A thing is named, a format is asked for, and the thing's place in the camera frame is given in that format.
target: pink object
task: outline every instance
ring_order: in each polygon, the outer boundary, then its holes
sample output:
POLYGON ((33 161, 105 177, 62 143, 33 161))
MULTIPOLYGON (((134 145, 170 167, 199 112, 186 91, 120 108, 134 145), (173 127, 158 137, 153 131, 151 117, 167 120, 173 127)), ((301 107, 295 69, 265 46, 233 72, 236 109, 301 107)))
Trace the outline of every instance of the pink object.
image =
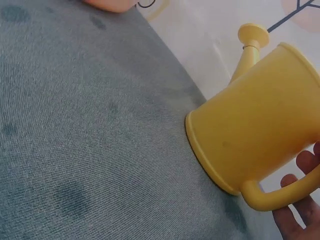
POLYGON ((98 9, 114 13, 124 13, 137 4, 139 0, 84 0, 84 2, 98 9))

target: watering can base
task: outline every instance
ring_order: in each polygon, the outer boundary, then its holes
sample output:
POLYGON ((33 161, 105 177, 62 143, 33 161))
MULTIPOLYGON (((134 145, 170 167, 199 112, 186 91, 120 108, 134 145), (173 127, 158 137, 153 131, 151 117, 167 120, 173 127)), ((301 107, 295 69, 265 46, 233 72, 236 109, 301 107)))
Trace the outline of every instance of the watering can base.
POLYGON ((210 156, 207 156, 204 151, 202 150, 196 135, 193 130, 192 126, 192 115, 193 112, 190 112, 186 118, 185 118, 185 129, 186 129, 186 134, 189 139, 189 143, 191 145, 191 148, 198 159, 199 163, 201 166, 204 168, 206 173, 209 175, 209 177, 224 191, 231 195, 240 195, 240 191, 233 188, 229 184, 227 184, 223 178, 215 171, 214 166, 210 163, 209 159, 210 156))

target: plastic toy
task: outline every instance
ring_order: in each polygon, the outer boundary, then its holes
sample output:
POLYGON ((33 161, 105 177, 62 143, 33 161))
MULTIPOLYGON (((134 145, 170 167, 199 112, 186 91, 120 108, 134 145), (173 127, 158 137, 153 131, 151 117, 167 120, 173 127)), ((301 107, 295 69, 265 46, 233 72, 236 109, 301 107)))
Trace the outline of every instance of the plastic toy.
POLYGON ((273 192, 264 193, 259 185, 320 139, 320 76, 287 43, 259 61, 260 48, 269 42, 262 26, 245 24, 238 37, 243 54, 229 86, 187 115, 186 133, 218 186, 232 195, 241 193, 255 210, 271 211, 320 186, 320 166, 273 192))

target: watering can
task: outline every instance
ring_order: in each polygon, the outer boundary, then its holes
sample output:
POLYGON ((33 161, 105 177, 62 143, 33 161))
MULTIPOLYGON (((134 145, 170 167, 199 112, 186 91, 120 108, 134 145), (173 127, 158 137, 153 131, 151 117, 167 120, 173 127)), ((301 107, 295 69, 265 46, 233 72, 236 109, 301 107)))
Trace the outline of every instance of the watering can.
POLYGON ((243 53, 230 84, 190 112, 190 145, 209 177, 224 191, 242 194, 257 211, 295 203, 320 186, 320 165, 272 192, 259 182, 320 139, 320 76, 296 48, 280 43, 259 60, 268 31, 245 24, 243 53))

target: gray blanket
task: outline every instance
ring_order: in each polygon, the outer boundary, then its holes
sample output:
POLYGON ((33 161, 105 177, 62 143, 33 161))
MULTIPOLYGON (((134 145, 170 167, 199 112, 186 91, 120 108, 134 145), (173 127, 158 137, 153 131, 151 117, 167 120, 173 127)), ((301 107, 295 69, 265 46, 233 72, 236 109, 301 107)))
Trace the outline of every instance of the gray blanket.
POLYGON ((0 2, 1 240, 247 240, 270 213, 221 191, 185 116, 205 100, 132 9, 0 2))

